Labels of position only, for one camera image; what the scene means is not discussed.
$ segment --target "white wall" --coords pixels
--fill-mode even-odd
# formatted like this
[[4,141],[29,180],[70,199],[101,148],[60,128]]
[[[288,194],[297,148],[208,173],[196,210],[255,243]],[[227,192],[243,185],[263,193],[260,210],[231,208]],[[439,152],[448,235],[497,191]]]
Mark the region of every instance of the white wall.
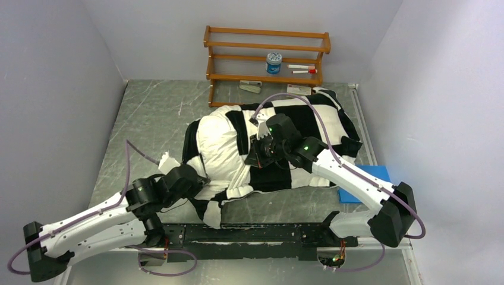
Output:
[[504,3],[405,0],[359,95],[379,162],[410,183],[425,284],[503,284]]
[[356,83],[402,1],[84,2],[127,79],[204,80],[208,51],[203,47],[203,34],[210,25],[327,31],[332,51],[324,57],[325,80]]
[[32,284],[25,224],[87,208],[123,91],[80,0],[0,0],[1,284]]

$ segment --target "black metal base plate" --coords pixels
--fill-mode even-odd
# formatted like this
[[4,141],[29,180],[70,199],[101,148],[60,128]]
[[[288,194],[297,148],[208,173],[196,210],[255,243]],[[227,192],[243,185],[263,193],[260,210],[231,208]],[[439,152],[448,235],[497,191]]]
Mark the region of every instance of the black metal base plate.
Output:
[[[317,248],[340,247],[324,223],[165,224],[170,248],[185,249],[198,259],[298,258],[316,261]],[[347,247],[358,245],[356,237],[343,239]],[[189,256],[169,255],[167,262],[183,262]]]

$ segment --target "wooden shelf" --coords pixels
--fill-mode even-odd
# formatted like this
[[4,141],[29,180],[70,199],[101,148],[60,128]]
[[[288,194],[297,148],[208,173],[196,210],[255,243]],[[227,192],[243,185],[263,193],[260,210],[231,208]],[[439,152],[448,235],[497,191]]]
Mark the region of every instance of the wooden shelf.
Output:
[[[302,45],[277,45],[271,43],[254,42],[227,42],[222,40],[212,40],[212,33],[227,34],[248,34],[255,36],[274,37],[294,37],[320,39],[320,46]],[[208,48],[208,66],[206,78],[210,80],[209,106],[218,107],[223,105],[236,105],[237,103],[214,102],[214,85],[218,80],[254,80],[270,83],[301,84],[308,86],[319,86],[323,82],[322,57],[330,52],[329,33],[303,33],[297,31],[272,31],[272,30],[251,30],[243,28],[216,28],[207,26],[203,38],[203,46]],[[294,50],[302,52],[316,52],[316,59],[307,58],[283,58],[279,74],[268,74],[266,72],[266,56],[253,55],[230,55],[214,53],[216,47],[247,48],[247,49],[269,49],[269,50]],[[317,68],[317,74],[292,74],[287,64],[312,65]]]

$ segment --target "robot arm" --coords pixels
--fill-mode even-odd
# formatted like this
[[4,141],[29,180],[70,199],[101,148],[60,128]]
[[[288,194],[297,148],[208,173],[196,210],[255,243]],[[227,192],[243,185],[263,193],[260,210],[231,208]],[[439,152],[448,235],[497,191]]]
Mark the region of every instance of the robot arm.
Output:
[[[116,193],[63,221],[27,224],[23,227],[26,244],[48,236],[27,249],[31,280],[41,282],[54,278],[68,266],[114,248],[161,244],[165,232],[157,212],[180,198],[193,198],[207,182],[192,167],[180,165],[166,175],[135,180],[122,200],[121,193]],[[121,203],[116,207],[102,211],[118,201]]]
[[339,238],[374,237],[390,247],[399,245],[415,220],[412,216],[416,212],[415,201],[409,185],[401,182],[395,186],[378,179],[346,162],[319,139],[303,138],[284,114],[268,117],[259,113],[256,119],[258,133],[252,138],[248,164],[265,167],[275,160],[287,159],[293,166],[345,188],[369,210],[337,214],[330,224],[331,231]]

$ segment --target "jar lid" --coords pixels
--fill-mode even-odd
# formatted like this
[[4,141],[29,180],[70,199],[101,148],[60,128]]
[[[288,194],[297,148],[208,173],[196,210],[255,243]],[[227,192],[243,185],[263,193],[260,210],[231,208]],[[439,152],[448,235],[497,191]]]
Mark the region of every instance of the jar lid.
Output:
[[277,52],[270,52],[266,57],[266,62],[272,65],[279,65],[282,63],[282,55]]

